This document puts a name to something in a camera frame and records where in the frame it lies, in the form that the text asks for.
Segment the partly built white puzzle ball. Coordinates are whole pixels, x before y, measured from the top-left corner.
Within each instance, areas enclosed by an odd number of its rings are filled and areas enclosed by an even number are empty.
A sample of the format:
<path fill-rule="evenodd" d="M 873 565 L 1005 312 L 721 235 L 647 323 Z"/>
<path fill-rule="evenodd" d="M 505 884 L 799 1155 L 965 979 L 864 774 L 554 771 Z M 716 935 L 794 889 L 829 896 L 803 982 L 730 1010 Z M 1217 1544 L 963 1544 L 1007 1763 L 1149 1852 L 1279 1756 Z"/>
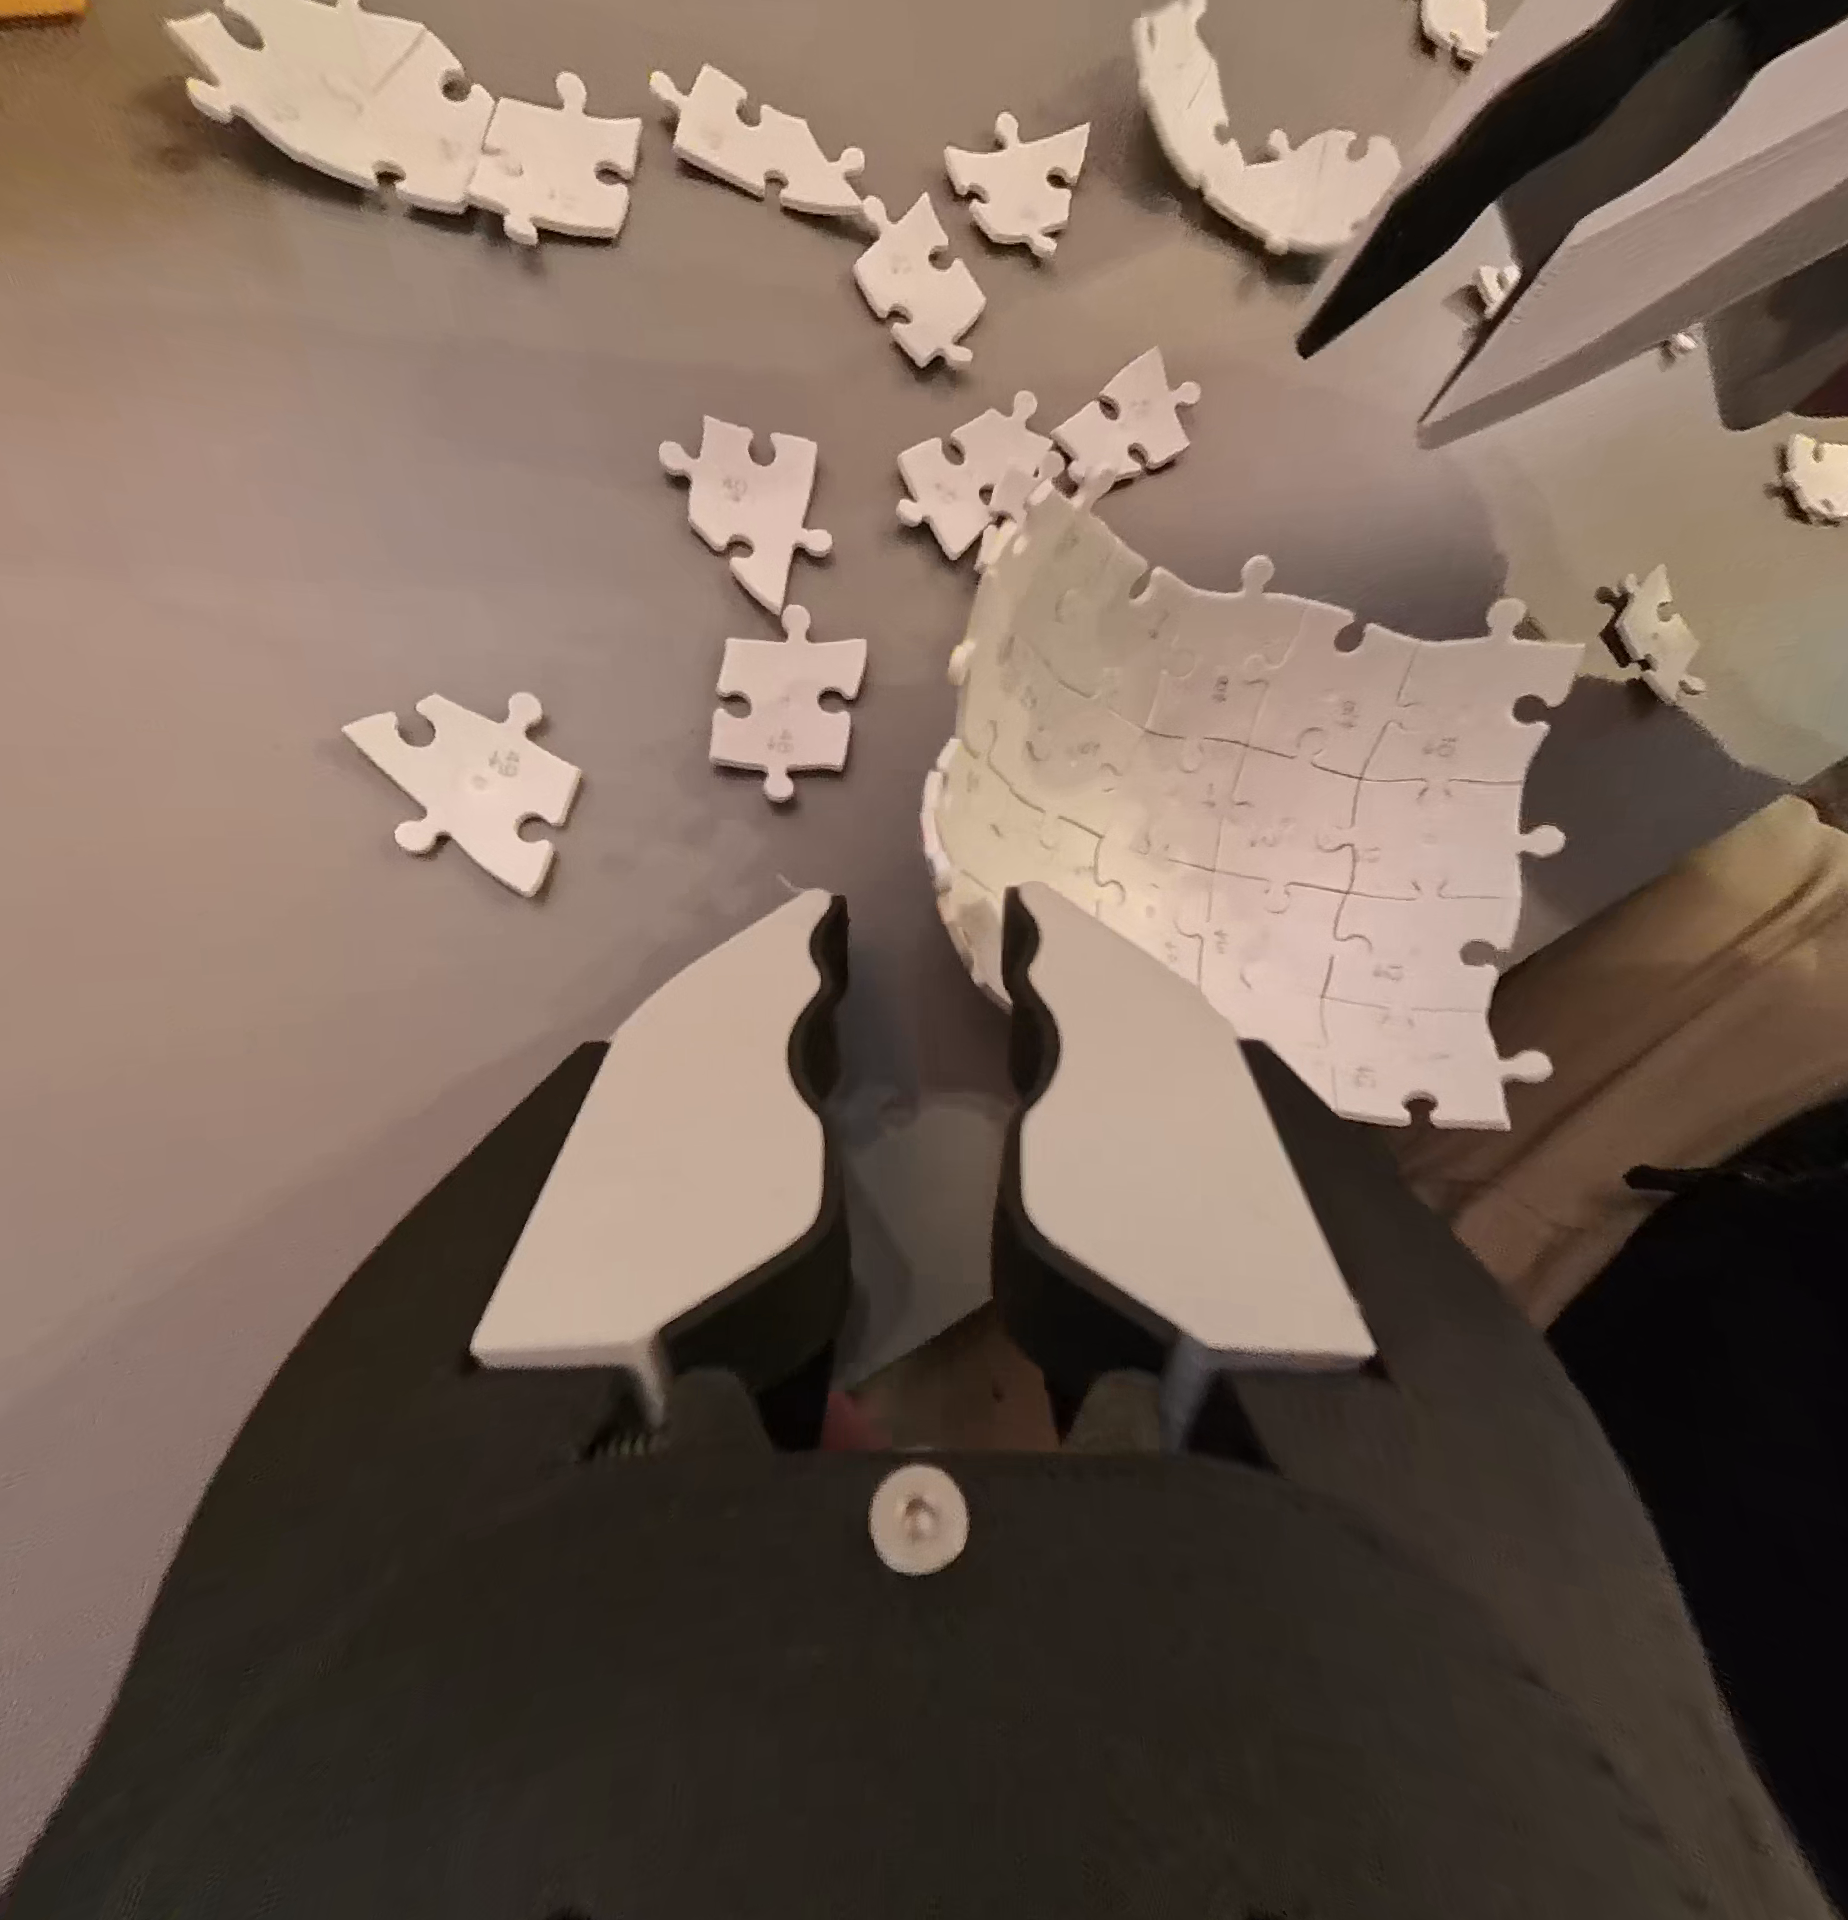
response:
<path fill-rule="evenodd" d="M 953 734 L 921 784 L 936 910 L 1002 985 L 1007 891 L 1043 880 L 1268 1043 L 1335 1113 L 1501 1134 L 1547 1081 L 1489 1026 L 1526 862 L 1523 783 L 1582 645 L 1520 600 L 1421 639 L 1146 563 L 1098 496 L 1012 472 L 953 645 Z"/>

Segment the white puzzle pieces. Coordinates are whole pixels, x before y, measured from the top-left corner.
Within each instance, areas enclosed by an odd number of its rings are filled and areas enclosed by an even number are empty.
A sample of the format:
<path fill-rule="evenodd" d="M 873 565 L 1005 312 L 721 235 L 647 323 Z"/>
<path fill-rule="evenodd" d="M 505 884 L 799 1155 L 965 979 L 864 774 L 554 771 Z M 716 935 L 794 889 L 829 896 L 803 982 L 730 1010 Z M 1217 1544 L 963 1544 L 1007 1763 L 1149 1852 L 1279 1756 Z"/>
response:
<path fill-rule="evenodd" d="M 989 410 L 952 441 L 906 449 L 897 467 L 909 494 L 896 515 L 906 525 L 927 522 L 952 560 L 974 551 L 980 569 L 984 537 L 1023 499 L 1012 472 L 1069 496 L 1093 491 L 1099 501 L 1115 485 L 1183 455 L 1190 437 L 1180 413 L 1198 397 L 1193 381 L 1171 381 L 1154 347 L 1051 436 L 1031 429 L 1036 397 L 1018 393 L 1007 413 Z M 798 774 L 843 771 L 853 716 L 824 704 L 862 692 L 867 659 L 862 637 L 811 641 L 807 610 L 798 604 L 786 604 L 779 620 L 783 639 L 725 641 L 710 735 L 712 765 L 759 774 L 769 803 L 790 803 Z M 395 712 L 343 729 L 386 776 L 405 780 L 414 803 L 428 807 L 396 830 L 398 847 L 428 855 L 440 837 L 455 837 L 490 875 L 533 899 L 551 873 L 551 847 L 522 840 L 521 828 L 562 825 L 578 784 L 570 765 L 532 740 L 541 705 L 516 692 L 505 717 L 492 722 L 428 694 L 417 714 L 432 734 L 421 746 L 405 738 Z"/>

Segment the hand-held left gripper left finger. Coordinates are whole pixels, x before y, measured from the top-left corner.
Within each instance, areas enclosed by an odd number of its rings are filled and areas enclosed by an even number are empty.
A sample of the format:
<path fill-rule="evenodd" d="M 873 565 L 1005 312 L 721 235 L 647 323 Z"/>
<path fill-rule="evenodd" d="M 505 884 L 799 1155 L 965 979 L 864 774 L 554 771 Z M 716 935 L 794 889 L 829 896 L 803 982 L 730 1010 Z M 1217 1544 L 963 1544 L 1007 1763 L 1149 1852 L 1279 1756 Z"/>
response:
<path fill-rule="evenodd" d="M 806 889 L 613 1032 L 468 1354 L 613 1371 L 647 1425 L 727 1371 L 779 1448 L 815 1448 L 849 1308 L 835 1087 L 846 903 Z"/>

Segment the joined white puzzle strip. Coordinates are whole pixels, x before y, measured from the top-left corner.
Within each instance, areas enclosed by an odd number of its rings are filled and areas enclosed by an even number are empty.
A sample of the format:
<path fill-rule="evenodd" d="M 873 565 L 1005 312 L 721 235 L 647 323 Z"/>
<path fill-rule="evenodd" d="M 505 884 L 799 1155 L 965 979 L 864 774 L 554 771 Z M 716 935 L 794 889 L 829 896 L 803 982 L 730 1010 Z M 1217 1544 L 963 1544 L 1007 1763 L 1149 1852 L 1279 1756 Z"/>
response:
<path fill-rule="evenodd" d="M 496 98 L 425 23 L 362 5 L 241 3 L 162 23 L 187 95 L 313 171 L 412 210 L 494 216 L 509 242 L 613 242 L 629 209 L 640 120 L 597 117 L 581 75 L 551 104 Z"/>

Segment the curved joined puzzle strip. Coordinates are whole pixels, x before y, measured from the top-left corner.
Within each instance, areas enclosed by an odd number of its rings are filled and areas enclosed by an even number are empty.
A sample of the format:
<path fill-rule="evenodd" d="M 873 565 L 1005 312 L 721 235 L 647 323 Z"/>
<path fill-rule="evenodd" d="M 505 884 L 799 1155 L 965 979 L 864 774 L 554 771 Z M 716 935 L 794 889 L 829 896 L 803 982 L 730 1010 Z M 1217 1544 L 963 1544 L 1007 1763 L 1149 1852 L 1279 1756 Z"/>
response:
<path fill-rule="evenodd" d="M 1136 87 L 1176 177 L 1270 255 L 1344 248 L 1398 181 L 1384 135 L 1330 128 L 1294 144 L 1270 131 L 1247 157 L 1227 131 L 1217 62 L 1201 37 L 1202 3 L 1173 3 L 1132 23 Z"/>

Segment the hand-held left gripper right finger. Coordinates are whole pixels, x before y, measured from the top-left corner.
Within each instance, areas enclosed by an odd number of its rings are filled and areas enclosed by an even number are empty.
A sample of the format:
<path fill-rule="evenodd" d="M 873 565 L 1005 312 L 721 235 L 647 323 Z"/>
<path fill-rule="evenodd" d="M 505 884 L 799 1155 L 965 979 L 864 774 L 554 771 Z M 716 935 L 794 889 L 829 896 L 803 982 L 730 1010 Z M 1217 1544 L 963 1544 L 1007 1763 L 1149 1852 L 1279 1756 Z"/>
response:
<path fill-rule="evenodd" d="M 1007 891 L 1001 957 L 995 1308 L 1056 1431 L 1116 1376 L 1180 1448 L 1231 1376 L 1365 1371 L 1373 1336 L 1253 1073 L 1276 1059 L 1047 884 Z"/>

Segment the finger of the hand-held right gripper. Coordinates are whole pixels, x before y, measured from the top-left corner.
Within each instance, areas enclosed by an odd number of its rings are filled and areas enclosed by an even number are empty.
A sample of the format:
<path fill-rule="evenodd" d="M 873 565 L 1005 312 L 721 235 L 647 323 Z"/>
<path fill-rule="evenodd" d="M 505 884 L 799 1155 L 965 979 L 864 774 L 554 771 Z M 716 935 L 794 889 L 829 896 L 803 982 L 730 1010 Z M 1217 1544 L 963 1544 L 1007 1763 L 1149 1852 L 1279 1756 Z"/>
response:
<path fill-rule="evenodd" d="M 1489 209 L 1547 261 L 1586 213 L 1705 132 L 1753 68 L 1745 5 L 1520 5 L 1422 135 L 1296 331 L 1316 359 L 1434 267 Z"/>
<path fill-rule="evenodd" d="M 1848 255 L 1848 5 L 1745 5 L 1753 68 L 1681 157 L 1591 210 L 1434 397 L 1437 449 L 1699 329 L 1727 307 Z"/>

